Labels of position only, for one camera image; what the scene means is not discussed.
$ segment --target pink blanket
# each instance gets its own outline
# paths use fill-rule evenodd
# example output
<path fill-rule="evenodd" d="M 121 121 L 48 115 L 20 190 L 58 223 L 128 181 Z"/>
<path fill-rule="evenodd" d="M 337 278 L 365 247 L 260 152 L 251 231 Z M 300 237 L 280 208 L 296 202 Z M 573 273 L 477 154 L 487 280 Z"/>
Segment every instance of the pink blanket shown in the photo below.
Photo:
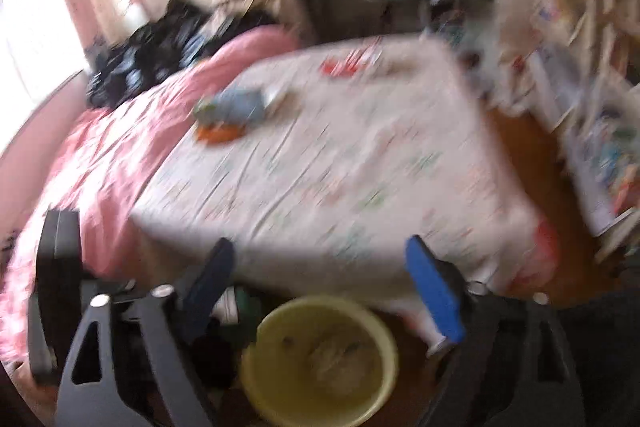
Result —
<path fill-rule="evenodd" d="M 94 273 L 138 277 L 142 269 L 136 255 L 138 234 L 129 213 L 151 176 L 193 124 L 193 104 L 224 89 L 254 62 L 297 48 L 297 40 L 284 29 L 263 26 L 113 112 L 88 110 L 81 115 L 60 148 L 6 273 L 0 295 L 3 362 L 21 360 L 27 354 L 27 302 L 47 210 L 79 210 L 82 257 Z"/>

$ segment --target window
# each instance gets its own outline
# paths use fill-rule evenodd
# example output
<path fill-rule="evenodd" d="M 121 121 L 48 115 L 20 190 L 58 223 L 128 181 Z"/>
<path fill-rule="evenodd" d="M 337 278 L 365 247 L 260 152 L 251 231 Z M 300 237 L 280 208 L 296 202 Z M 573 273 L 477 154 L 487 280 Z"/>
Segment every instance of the window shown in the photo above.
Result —
<path fill-rule="evenodd" d="M 0 0 L 0 150 L 85 64 L 64 0 Z"/>

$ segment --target wooden floor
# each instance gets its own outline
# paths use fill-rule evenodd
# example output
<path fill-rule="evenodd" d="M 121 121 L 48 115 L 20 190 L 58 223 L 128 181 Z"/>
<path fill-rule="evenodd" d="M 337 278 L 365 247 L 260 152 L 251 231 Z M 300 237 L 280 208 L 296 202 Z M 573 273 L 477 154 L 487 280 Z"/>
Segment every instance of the wooden floor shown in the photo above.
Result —
<path fill-rule="evenodd" d="M 561 174 L 554 138 L 529 116 L 508 118 L 497 110 L 489 111 L 488 116 L 526 193 L 559 237 L 561 263 L 556 276 L 548 285 L 530 289 L 529 293 L 544 291 L 553 305 L 568 307 L 613 289 L 614 281 L 593 263 L 598 245 L 582 222 L 571 183 Z M 409 334 L 398 318 L 383 318 L 396 336 L 400 373 L 391 399 L 366 426 L 413 426 L 433 396 L 436 364 L 426 361 L 426 346 Z M 239 410 L 247 415 L 240 418 Z M 221 414 L 221 425 L 225 426 L 244 427 L 255 419 L 240 390 L 226 394 Z"/>

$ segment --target pile of clothes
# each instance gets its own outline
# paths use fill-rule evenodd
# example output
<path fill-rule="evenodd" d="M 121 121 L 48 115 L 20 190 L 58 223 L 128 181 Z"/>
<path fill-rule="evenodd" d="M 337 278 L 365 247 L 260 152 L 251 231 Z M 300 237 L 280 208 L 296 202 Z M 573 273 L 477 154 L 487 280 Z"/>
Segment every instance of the pile of clothes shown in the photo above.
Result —
<path fill-rule="evenodd" d="M 251 9 L 230 15 L 211 35 L 200 31 L 211 15 L 188 1 L 170 0 L 161 19 L 137 29 L 96 60 L 97 74 L 87 92 L 89 104 L 115 109 L 199 58 L 213 56 L 245 31 L 277 24 L 268 12 Z"/>

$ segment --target white bed sheet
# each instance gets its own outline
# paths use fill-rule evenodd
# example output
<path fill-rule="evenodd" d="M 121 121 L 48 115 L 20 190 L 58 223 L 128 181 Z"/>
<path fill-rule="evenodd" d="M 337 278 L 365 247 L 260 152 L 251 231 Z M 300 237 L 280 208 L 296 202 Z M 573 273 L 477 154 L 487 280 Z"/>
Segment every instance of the white bed sheet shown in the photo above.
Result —
<path fill-rule="evenodd" d="M 499 290 L 535 248 L 540 216 L 446 44 L 385 38 L 391 73 L 353 82 L 319 73 L 328 55 L 353 47 L 311 48 L 241 74 L 232 87 L 283 85 L 294 96 L 230 144 L 197 143 L 191 129 L 132 217 L 191 256 L 233 239 L 241 280 L 352 296 L 415 325 L 424 313 L 404 271 L 407 238 L 421 235 L 469 280 Z"/>

